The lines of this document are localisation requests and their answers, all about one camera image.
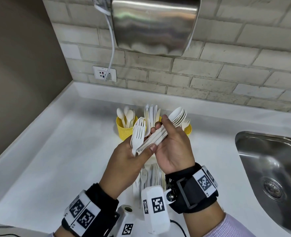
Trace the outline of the person's left hand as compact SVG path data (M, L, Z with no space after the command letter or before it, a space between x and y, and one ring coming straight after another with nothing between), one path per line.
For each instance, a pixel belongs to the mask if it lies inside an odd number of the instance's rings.
M120 143L113 151L104 174L99 181L102 190L112 199L131 186L145 162L135 162L130 145L131 136Z

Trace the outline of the person's right hand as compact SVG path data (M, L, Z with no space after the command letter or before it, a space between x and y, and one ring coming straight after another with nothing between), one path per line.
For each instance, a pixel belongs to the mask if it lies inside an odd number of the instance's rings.
M156 129L161 126L162 121L155 124ZM190 140L181 127L177 129L178 135L176 137L167 135L154 153L160 169L166 175L195 166Z

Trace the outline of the handful of white plastic spoons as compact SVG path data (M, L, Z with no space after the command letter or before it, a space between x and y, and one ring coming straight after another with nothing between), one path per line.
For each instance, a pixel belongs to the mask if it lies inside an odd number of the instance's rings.
M182 107L175 109L170 115L169 119L175 127L181 126L181 124L186 119L187 112ZM167 136L167 131L164 125L162 125L154 134L152 134L138 149L137 152L141 153L143 150L151 144L156 144L157 146L163 141Z

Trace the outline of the handful of white plastic forks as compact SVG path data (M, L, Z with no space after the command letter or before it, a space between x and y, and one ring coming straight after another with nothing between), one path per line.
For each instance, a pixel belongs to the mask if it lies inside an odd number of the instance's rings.
M144 142L144 135L146 129L145 125L146 125L145 118L140 117L133 127L133 133L130 141L133 156L136 156L137 149Z

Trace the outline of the person's right forearm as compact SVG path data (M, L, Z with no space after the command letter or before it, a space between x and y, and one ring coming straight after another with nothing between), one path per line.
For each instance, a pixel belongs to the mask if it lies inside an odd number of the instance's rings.
M225 213L216 198L207 198L183 213L190 237L256 237L242 223Z

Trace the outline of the person's left forearm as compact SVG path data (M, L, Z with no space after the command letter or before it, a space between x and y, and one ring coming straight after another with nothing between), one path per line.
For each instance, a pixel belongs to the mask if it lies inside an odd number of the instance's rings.
M53 237L73 237L62 225L53 233Z

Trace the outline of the bunch of white knives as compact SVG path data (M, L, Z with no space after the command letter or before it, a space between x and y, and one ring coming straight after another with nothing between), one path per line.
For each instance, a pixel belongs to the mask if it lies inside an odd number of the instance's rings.
M159 121L159 113L157 105L147 104L144 108L144 118L146 121L146 131L144 137L147 137L151 133L151 128L155 127L155 123Z

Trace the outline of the pile of white plastic cutlery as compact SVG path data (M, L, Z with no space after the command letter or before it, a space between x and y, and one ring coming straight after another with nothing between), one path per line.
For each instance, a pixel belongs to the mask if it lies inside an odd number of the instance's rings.
M145 165L132 184L133 199L135 207L141 209L141 192L143 189L152 186L161 186L165 191L166 180L165 174L157 163Z

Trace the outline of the bunch of white spoons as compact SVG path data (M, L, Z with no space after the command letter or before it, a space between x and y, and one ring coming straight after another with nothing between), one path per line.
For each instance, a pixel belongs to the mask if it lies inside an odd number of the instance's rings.
M124 128L132 128L135 121L135 111L130 109L129 106L125 106L124 109L117 108L117 117L121 120Z

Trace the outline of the black right wrist band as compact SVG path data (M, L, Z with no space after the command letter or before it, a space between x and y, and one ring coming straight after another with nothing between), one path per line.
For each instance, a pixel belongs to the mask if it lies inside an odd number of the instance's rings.
M167 188L176 195L170 207L178 214L202 211L217 201L218 191L214 179L209 178L205 166L194 166L166 174Z

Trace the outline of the black wrist band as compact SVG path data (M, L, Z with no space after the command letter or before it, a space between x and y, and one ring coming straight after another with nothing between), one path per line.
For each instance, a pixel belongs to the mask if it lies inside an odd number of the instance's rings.
M75 237L108 237L120 217L118 205L117 199L94 183L65 209L61 226Z
M166 174L167 188L176 195L170 207L178 214L202 211L217 201L218 191L214 179L209 178L205 166L194 166Z

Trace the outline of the black left wrist band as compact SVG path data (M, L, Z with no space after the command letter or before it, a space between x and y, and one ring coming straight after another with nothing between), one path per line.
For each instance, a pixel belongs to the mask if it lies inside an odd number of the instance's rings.
M120 217L118 205L117 199L94 183L65 209L61 226L75 237L108 237Z

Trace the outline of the stainless steel hand dryer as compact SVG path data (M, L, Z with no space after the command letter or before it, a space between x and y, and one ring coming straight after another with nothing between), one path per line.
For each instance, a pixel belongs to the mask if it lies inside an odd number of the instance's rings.
M111 0L120 49L182 56L189 48L202 0Z

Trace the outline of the stainless steel sink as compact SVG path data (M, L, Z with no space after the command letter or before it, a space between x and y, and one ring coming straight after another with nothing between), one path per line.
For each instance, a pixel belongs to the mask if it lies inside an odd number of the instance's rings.
M291 138L242 131L235 145L259 204L274 222L291 232ZM286 195L282 202L264 193L263 179L274 179L282 186Z

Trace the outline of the metal sink drain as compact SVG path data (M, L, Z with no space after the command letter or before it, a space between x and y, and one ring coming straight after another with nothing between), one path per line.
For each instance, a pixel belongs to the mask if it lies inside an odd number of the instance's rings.
M274 179L263 179L262 189L269 198L277 202L282 202L286 196L282 186Z

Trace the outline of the white wall socket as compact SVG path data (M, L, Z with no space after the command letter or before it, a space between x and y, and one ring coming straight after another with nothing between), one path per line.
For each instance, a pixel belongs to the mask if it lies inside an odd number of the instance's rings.
M109 70L108 75L106 75L108 71L108 68L106 67L93 66L92 70L93 70L95 79L117 82L116 70L113 68Z

